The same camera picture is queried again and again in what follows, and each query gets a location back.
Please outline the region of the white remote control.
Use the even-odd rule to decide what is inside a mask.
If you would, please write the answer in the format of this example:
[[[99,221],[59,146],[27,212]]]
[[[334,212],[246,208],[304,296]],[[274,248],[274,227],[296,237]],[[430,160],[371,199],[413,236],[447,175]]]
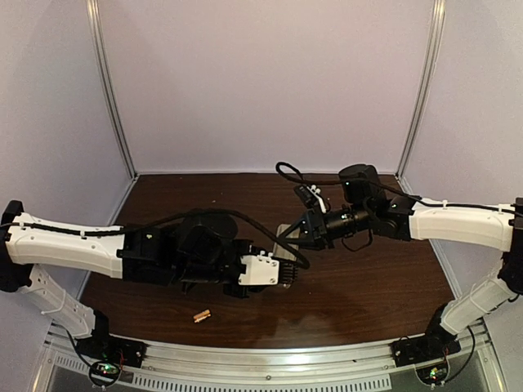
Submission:
[[[276,230],[276,235],[281,235],[290,224],[281,224]],[[298,238],[299,229],[295,229],[289,235],[290,239]],[[283,249],[279,244],[274,243],[273,256],[279,261],[279,281],[278,285],[283,288],[290,288],[297,279],[299,268],[295,266],[297,258],[287,250]]]

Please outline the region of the orange AA battery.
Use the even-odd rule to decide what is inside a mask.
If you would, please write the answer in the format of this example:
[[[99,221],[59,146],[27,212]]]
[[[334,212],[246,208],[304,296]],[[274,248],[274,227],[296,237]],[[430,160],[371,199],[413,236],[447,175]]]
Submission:
[[[196,323],[199,323],[201,322],[202,320],[204,319],[207,319],[211,316],[211,311],[210,310],[204,310],[196,315],[193,316],[193,319]]]
[[[209,319],[212,315],[210,313],[202,313],[194,316],[194,323],[201,323],[206,319]]]

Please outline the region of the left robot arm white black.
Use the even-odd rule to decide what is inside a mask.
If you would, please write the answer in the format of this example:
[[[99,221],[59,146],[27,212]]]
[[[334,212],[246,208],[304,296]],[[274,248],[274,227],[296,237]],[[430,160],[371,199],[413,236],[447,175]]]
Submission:
[[[72,337],[103,339],[103,314],[75,300],[44,269],[68,267],[134,283],[185,289],[223,285],[232,296],[274,286],[280,263],[272,253],[236,237],[226,214],[193,213],[164,227],[92,227],[42,220],[12,200],[1,217],[1,289],[21,292]]]

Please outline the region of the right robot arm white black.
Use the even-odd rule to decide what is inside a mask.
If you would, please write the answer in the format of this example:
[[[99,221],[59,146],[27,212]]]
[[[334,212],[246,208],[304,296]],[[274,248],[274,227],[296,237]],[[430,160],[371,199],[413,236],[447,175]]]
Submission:
[[[447,343],[472,322],[521,295],[521,198],[498,206],[435,201],[384,185],[374,166],[356,164],[328,182],[343,188],[348,203],[339,210],[329,210],[321,207],[319,186],[306,180],[293,165],[279,162],[275,169],[295,183],[294,190],[306,206],[306,213],[290,227],[300,234],[287,241],[303,249],[323,250],[336,240],[365,232],[370,238],[446,240],[502,252],[502,264],[493,273],[434,313],[426,337]]]

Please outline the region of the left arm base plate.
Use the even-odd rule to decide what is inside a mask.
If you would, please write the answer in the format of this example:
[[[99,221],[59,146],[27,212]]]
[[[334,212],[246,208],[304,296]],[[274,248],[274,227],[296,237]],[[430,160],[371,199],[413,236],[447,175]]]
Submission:
[[[106,360],[124,367],[141,368],[147,345],[142,341],[108,335],[77,340],[77,351],[91,359]]]

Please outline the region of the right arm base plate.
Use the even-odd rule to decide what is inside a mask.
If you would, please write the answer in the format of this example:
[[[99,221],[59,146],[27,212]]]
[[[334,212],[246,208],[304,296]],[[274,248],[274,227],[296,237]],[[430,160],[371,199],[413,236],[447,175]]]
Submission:
[[[437,336],[404,336],[390,344],[395,365],[400,368],[408,365],[444,359],[449,354],[461,350],[458,341],[443,342]]]

